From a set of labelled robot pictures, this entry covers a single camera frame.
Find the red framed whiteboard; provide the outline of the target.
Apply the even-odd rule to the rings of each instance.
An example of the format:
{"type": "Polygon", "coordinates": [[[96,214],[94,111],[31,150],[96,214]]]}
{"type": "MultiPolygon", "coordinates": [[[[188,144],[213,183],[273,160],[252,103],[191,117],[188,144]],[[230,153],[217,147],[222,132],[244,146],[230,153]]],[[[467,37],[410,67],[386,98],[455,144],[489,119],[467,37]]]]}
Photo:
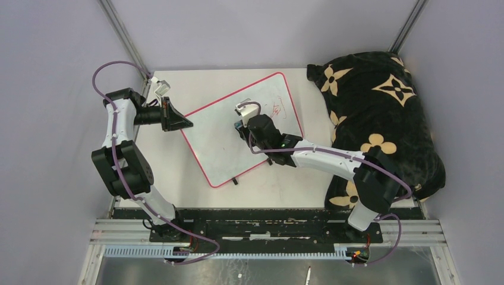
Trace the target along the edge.
{"type": "Polygon", "coordinates": [[[272,118],[281,132],[304,135],[286,76],[281,72],[190,112],[186,117],[193,126],[181,132],[212,188],[267,161],[266,155],[253,154],[235,129],[235,123],[240,120],[235,107],[249,100],[260,103],[261,113],[272,118]]]}

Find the blue whiteboard eraser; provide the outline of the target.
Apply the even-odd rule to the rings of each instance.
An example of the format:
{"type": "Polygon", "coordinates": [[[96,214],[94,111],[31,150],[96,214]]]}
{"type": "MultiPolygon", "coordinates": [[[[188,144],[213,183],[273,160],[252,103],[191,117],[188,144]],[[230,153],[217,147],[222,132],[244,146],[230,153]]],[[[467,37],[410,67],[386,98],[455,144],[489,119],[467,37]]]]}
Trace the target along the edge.
{"type": "Polygon", "coordinates": [[[242,131],[244,129],[244,126],[242,124],[241,121],[238,121],[236,123],[234,123],[234,128],[237,130],[237,131],[242,131]]]}

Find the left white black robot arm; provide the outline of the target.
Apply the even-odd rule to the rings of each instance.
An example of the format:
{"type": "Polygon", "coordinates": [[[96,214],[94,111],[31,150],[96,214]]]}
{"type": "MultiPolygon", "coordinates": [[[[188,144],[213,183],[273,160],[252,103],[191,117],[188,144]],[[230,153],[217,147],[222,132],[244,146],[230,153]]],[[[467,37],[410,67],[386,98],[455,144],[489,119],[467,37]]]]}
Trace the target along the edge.
{"type": "Polygon", "coordinates": [[[177,220],[176,207],[154,186],[153,170],[134,141],[135,128],[159,124],[162,131],[170,132],[191,128],[194,124],[167,97],[158,106],[146,106],[145,101],[132,88],[105,95],[106,137],[101,148],[92,152],[92,162],[111,195],[139,205],[155,226],[165,224],[164,233],[177,242],[185,238],[187,225],[177,220]]]}

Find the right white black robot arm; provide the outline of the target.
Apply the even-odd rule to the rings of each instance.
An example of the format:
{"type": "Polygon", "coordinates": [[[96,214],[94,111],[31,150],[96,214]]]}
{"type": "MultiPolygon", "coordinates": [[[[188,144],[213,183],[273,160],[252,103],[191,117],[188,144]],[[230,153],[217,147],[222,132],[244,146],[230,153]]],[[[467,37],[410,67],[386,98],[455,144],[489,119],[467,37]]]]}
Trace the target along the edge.
{"type": "Polygon", "coordinates": [[[322,147],[297,135],[283,134],[272,119],[256,115],[234,124],[253,154],[264,154],[281,166],[316,169],[353,183],[358,201],[344,224],[344,236],[358,242],[378,216],[389,212],[401,180],[396,168],[379,147],[366,152],[322,147]]]}

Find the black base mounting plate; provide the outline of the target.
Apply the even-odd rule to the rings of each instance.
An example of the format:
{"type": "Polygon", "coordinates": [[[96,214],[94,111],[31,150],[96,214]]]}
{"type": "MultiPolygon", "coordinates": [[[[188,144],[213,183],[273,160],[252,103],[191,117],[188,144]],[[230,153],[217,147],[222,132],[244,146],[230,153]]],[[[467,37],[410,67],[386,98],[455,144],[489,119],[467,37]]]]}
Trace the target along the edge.
{"type": "MultiPolygon", "coordinates": [[[[424,220],[420,209],[397,208],[393,211],[393,217],[385,220],[401,222],[403,220],[424,220]]],[[[358,242],[359,248],[370,246],[372,242],[377,242],[374,235],[375,230],[369,228],[364,232],[359,232],[349,226],[346,222],[349,211],[330,211],[322,209],[202,209],[202,208],[182,208],[179,211],[181,220],[178,228],[171,226],[155,226],[151,219],[141,210],[117,209],[111,219],[141,220],[143,226],[153,231],[156,238],[168,241],[181,241],[197,235],[196,244],[187,248],[194,252],[198,249],[209,249],[211,244],[215,245],[213,250],[217,253],[219,244],[216,238],[225,235],[243,234],[246,231],[253,233],[272,232],[286,236],[288,234],[308,233],[320,237],[324,230],[330,230],[332,236],[330,240],[343,242],[358,242]]]]}

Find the black floral plush blanket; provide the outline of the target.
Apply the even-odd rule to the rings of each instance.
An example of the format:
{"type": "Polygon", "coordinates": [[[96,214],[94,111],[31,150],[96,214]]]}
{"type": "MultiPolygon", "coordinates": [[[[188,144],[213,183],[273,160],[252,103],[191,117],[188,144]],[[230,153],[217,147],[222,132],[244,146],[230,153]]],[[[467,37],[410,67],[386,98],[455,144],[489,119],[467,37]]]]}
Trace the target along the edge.
{"type": "Polygon", "coordinates": [[[445,167],[421,99],[397,54],[361,52],[309,64],[307,79],[325,101],[333,148],[366,152],[379,147],[420,201],[445,186],[445,167]]]}

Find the white marker pen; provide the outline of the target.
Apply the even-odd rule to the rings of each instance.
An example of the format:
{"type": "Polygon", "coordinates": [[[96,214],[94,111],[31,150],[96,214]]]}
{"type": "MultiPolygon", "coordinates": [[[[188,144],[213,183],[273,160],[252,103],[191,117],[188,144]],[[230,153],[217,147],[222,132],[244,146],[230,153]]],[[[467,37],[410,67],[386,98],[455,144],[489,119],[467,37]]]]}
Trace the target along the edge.
{"type": "Polygon", "coordinates": [[[305,277],[305,285],[309,285],[310,284],[310,277],[311,277],[311,266],[309,266],[307,268],[307,274],[306,274],[306,277],[305,277]]]}

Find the left aluminium corner post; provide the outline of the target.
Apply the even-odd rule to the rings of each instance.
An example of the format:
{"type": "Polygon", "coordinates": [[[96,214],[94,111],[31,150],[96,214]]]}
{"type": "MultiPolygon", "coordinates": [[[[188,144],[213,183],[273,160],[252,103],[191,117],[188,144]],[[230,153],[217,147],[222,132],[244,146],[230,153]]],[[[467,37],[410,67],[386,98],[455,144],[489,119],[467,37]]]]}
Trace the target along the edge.
{"type": "Polygon", "coordinates": [[[147,107],[147,94],[149,91],[151,73],[141,58],[140,52],[129,35],[124,22],[121,20],[115,5],[110,0],[98,0],[97,3],[101,7],[106,19],[109,21],[113,31],[115,32],[120,44],[128,56],[128,60],[113,60],[113,65],[127,65],[133,67],[139,77],[142,79],[141,95],[143,96],[143,107],[147,107]]]}

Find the aluminium corner post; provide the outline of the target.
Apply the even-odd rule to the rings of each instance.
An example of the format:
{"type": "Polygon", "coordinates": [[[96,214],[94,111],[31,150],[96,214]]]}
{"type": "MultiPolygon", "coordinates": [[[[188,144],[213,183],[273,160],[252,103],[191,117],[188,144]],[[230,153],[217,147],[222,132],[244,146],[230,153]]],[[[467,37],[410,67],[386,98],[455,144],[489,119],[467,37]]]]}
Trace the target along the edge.
{"type": "Polygon", "coordinates": [[[151,73],[141,58],[140,52],[129,35],[124,22],[121,20],[115,5],[110,0],[98,0],[97,3],[101,7],[106,19],[109,21],[113,31],[115,32],[120,44],[128,56],[128,60],[113,60],[113,65],[127,65],[133,67],[139,77],[142,79],[141,95],[143,96],[143,107],[147,107],[147,94],[149,91],[151,73]]]}
{"type": "Polygon", "coordinates": [[[395,37],[395,40],[390,45],[388,51],[392,53],[399,53],[402,49],[404,43],[406,42],[407,37],[409,36],[411,30],[413,29],[415,23],[419,19],[420,15],[424,11],[426,5],[429,3],[429,0],[417,0],[415,4],[408,14],[408,17],[402,27],[399,30],[399,33],[395,37]]]}

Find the right aluminium corner post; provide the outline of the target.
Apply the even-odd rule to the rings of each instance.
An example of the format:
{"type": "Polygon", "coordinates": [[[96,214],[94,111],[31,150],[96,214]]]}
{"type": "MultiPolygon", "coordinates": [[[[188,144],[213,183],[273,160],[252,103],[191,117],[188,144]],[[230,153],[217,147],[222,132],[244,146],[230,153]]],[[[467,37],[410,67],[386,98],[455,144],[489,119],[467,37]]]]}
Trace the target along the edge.
{"type": "Polygon", "coordinates": [[[407,37],[409,36],[411,30],[413,29],[415,23],[419,19],[420,15],[424,11],[426,5],[429,3],[429,0],[417,0],[415,4],[408,14],[408,17],[402,27],[399,30],[399,33],[395,37],[395,40],[390,45],[388,51],[392,53],[399,53],[402,49],[404,43],[406,42],[407,37]]]}

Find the aluminium frame rails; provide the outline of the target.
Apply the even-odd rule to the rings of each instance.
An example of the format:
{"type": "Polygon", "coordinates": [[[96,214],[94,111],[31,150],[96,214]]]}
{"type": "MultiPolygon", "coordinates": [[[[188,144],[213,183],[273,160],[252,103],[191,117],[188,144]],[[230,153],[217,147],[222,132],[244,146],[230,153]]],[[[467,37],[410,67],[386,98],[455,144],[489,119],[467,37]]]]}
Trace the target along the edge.
{"type": "MultiPolygon", "coordinates": [[[[372,242],[370,249],[392,248],[411,249],[416,251],[427,248],[427,255],[432,258],[436,275],[441,284],[459,284],[458,278],[449,264],[449,250],[442,227],[437,220],[382,220],[371,225],[378,241],[372,242]]],[[[106,245],[149,245],[173,246],[176,251],[183,252],[184,247],[196,244],[197,235],[185,237],[181,241],[168,241],[154,237],[153,231],[145,228],[141,220],[98,219],[95,223],[86,255],[85,265],[79,279],[80,284],[95,284],[101,260],[106,245]]],[[[216,238],[221,253],[330,253],[335,248],[345,248],[346,255],[352,249],[361,246],[358,242],[343,242],[330,240],[332,233],[324,230],[320,237],[314,234],[300,233],[281,236],[272,232],[225,235],[216,238]]],[[[215,248],[198,249],[194,253],[203,254],[204,259],[210,259],[215,248]]]]}

